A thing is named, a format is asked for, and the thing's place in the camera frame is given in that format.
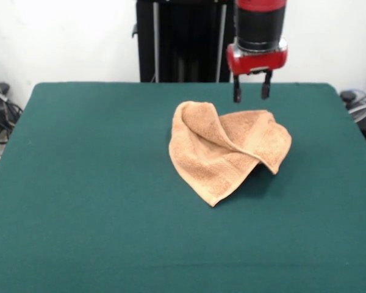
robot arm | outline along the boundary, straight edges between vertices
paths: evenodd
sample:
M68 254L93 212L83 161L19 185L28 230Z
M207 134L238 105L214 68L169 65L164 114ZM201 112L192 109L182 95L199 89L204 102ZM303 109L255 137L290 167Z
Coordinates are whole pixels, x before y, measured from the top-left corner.
M227 48L236 103L241 101L239 76L265 73L262 99L270 95L273 70L285 65L287 43L281 38L287 0L235 0L235 43Z

orange towel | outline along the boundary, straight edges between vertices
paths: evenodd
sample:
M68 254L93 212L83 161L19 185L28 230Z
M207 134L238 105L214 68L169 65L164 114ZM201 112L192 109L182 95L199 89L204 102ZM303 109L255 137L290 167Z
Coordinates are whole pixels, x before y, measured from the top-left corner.
M169 152L180 176L215 206L257 164L263 163L277 174L291 143L290 134L268 111L219 117L213 104L188 101L174 114Z

crumpled towel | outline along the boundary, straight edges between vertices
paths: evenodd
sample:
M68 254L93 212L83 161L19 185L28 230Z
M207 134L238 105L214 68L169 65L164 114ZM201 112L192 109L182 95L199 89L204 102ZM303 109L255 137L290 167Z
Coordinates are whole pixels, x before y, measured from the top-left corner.
M211 103L187 101L174 113L169 152L179 175L214 207L257 164L277 174L291 144L285 127L266 110L218 116Z

black cylinder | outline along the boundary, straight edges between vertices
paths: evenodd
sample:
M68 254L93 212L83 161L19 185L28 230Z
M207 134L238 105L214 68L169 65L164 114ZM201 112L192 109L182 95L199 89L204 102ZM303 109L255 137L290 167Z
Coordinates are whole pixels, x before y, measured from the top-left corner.
M244 51L265 52L278 47L281 39L285 6L269 12L236 7L237 45Z

towel fold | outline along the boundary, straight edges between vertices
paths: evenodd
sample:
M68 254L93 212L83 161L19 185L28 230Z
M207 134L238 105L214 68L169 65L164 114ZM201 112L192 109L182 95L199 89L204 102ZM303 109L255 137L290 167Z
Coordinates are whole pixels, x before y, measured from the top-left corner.
M169 152L183 180L215 206L257 164L277 174L291 143L287 130L266 110L218 116L211 103L187 101L174 113Z

